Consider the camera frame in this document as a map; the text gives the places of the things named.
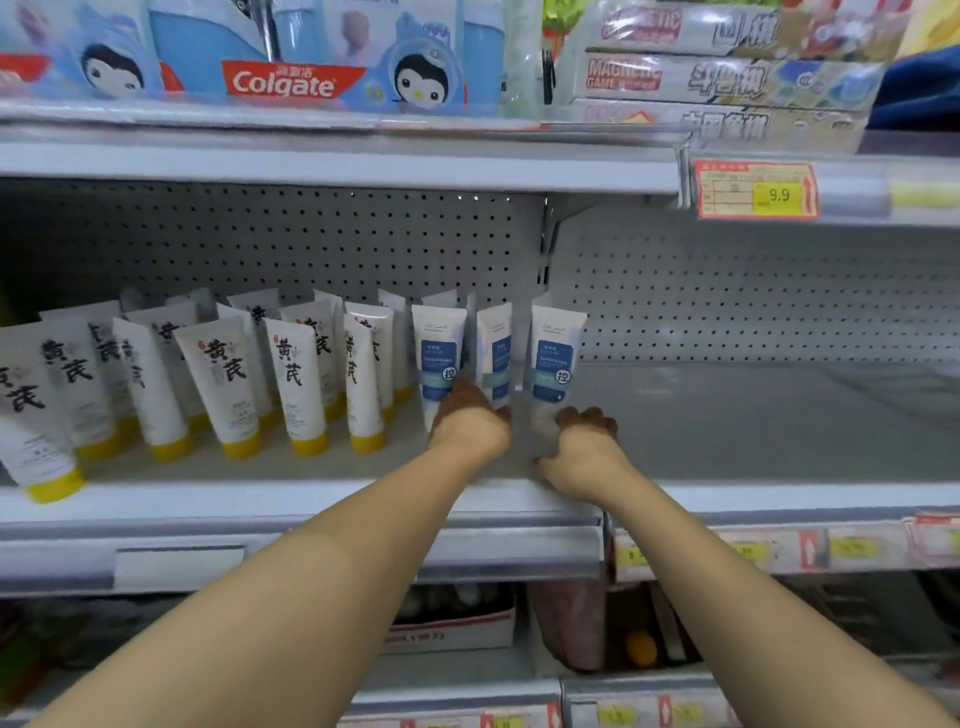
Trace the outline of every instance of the forearm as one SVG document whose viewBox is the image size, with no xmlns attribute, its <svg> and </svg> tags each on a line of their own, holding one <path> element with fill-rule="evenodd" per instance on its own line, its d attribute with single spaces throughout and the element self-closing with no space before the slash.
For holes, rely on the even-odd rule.
<svg viewBox="0 0 960 728">
<path fill-rule="evenodd" d="M 636 541 L 741 721 L 953 726 L 930 696 L 636 475 L 605 504 Z"/>
</svg>

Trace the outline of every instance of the cardboard box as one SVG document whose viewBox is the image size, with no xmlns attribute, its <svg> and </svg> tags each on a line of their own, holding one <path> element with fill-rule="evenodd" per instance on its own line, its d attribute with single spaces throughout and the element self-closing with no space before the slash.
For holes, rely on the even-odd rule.
<svg viewBox="0 0 960 728">
<path fill-rule="evenodd" d="M 573 98 L 867 111 L 882 63 L 579 54 Z"/>
</svg>

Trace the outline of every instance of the facial cleanser tube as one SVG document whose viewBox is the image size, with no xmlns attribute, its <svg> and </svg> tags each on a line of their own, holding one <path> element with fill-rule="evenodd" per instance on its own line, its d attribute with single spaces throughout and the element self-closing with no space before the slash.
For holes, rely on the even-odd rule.
<svg viewBox="0 0 960 728">
<path fill-rule="evenodd" d="M 326 450 L 324 396 L 317 366 L 317 334 L 305 324 L 265 319 L 280 388 L 283 419 L 297 455 Z"/>
<path fill-rule="evenodd" d="M 213 431 L 227 457 L 243 460 L 258 453 L 260 421 L 250 378 L 250 364 L 257 353 L 251 353 L 243 321 L 228 316 L 178 328 L 174 338 L 186 357 Z"/>
<path fill-rule="evenodd" d="M 386 433 L 376 391 L 373 331 L 349 314 L 344 316 L 347 350 L 347 423 L 350 443 L 361 454 L 383 448 Z"/>
<path fill-rule="evenodd" d="M 429 432 L 440 400 L 449 394 L 457 378 L 467 310 L 415 305 L 413 316 L 423 426 Z"/>
</svg>

